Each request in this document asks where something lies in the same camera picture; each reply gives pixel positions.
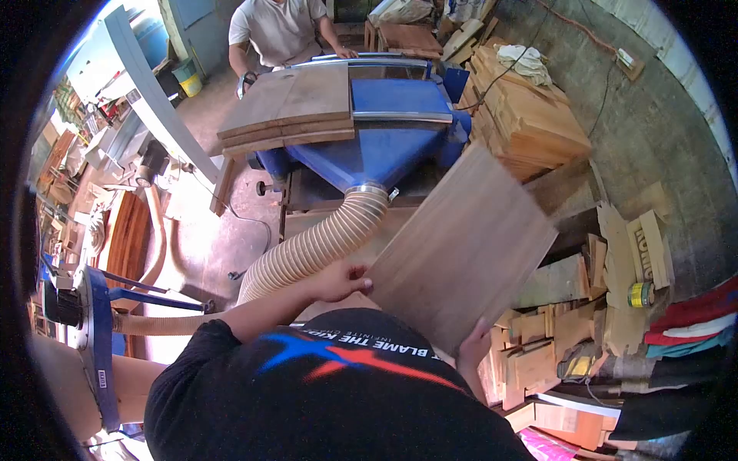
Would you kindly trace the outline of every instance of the red and blue graphic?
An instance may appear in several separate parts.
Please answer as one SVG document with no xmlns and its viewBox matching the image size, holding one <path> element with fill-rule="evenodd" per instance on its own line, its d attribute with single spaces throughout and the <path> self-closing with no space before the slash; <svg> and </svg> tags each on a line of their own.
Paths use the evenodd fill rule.
<svg viewBox="0 0 738 461">
<path fill-rule="evenodd" d="M 355 349 L 349 350 L 336 346 L 330 341 L 319 341 L 312 338 L 290 336 L 282 333 L 270 333 L 262 335 L 260 339 L 280 342 L 285 345 L 284 350 L 269 359 L 259 369 L 259 373 L 266 372 L 286 361 L 306 356 L 318 356 L 326 362 L 312 370 L 305 376 L 305 381 L 313 381 L 324 376 L 331 375 L 346 367 L 355 369 L 374 368 L 388 373 L 407 376 L 408 378 L 421 379 L 442 386 L 450 387 L 466 394 L 466 391 L 451 381 L 433 373 L 417 370 L 384 360 L 377 356 L 375 350 Z"/>
</svg>

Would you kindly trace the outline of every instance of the metal rail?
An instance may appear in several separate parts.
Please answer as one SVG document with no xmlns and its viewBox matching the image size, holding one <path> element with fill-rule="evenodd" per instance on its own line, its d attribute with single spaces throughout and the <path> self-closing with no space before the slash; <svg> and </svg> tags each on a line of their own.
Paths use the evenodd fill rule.
<svg viewBox="0 0 738 461">
<path fill-rule="evenodd" d="M 320 59 L 309 60 L 306 63 L 293 64 L 285 69 L 295 69 L 297 67 L 319 66 L 322 64 L 347 63 L 349 66 L 369 67 L 369 66 L 385 66 L 385 67 L 416 67 L 418 69 L 426 69 L 428 61 L 422 59 L 405 59 L 405 58 L 349 58 L 349 59 Z"/>
<path fill-rule="evenodd" d="M 451 123 L 454 117 L 444 112 L 354 111 L 354 120 L 361 122 L 435 122 Z"/>
<path fill-rule="evenodd" d="M 373 52 L 358 53 L 360 58 L 402 58 L 402 53 L 395 52 Z M 311 60 L 339 59 L 338 55 L 314 56 Z"/>
</svg>

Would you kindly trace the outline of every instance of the hose clamp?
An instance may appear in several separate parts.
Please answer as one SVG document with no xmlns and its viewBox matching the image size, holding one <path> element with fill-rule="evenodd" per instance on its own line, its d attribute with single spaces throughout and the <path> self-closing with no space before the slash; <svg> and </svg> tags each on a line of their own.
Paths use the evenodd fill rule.
<svg viewBox="0 0 738 461">
<path fill-rule="evenodd" d="M 374 183 L 366 183 L 360 186 L 349 187 L 345 193 L 346 195 L 348 195 L 352 192 L 369 192 L 377 195 L 383 195 L 384 197 L 387 196 L 387 191 L 380 187 L 378 184 Z"/>
</svg>

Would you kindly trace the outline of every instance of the black t-shirt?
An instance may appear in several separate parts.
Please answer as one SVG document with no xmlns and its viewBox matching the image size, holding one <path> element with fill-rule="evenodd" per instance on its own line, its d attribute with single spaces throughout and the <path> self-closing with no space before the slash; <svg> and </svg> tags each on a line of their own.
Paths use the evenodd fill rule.
<svg viewBox="0 0 738 461">
<path fill-rule="evenodd" d="M 430 343 L 371 309 L 324 313 L 242 344 L 202 325 L 155 381 L 157 460 L 530 460 Z"/>
</svg>

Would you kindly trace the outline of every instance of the red cloth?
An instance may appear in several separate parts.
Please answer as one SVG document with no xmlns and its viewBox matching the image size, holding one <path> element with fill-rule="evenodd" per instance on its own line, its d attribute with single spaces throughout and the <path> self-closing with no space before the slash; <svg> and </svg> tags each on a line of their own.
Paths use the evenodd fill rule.
<svg viewBox="0 0 738 461">
<path fill-rule="evenodd" d="M 651 324 L 651 328 L 644 337 L 644 342 L 672 346 L 709 339 L 716 335 L 672 338 L 662 333 L 670 328 L 709 322 L 733 312 L 738 312 L 738 276 L 696 298 L 670 305 L 666 308 L 666 313 Z"/>
</svg>

